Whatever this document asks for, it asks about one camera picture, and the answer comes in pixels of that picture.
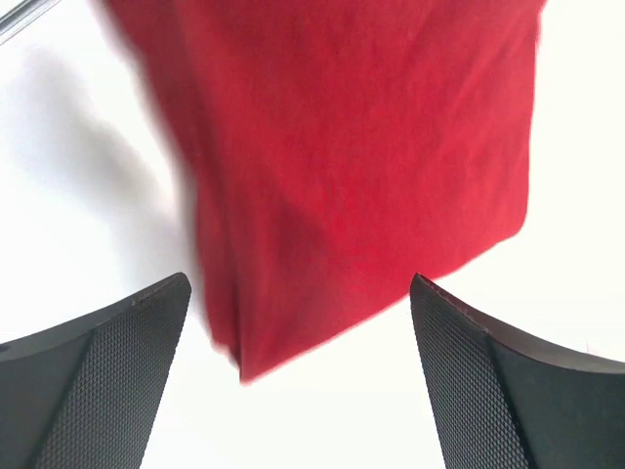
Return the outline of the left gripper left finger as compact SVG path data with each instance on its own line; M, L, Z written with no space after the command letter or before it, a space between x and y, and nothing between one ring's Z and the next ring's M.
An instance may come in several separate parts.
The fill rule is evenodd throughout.
M2 467L140 467L190 294L176 273L2 344Z

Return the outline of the dark red t-shirt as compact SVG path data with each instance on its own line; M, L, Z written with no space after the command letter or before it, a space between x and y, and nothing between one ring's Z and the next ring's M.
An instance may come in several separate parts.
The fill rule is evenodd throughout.
M109 1L251 381L515 235L540 1Z

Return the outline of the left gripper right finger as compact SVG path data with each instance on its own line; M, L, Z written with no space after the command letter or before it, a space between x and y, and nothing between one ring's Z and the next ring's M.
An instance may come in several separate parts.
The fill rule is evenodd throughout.
M446 467L623 469L623 362L538 338L421 275L410 303Z

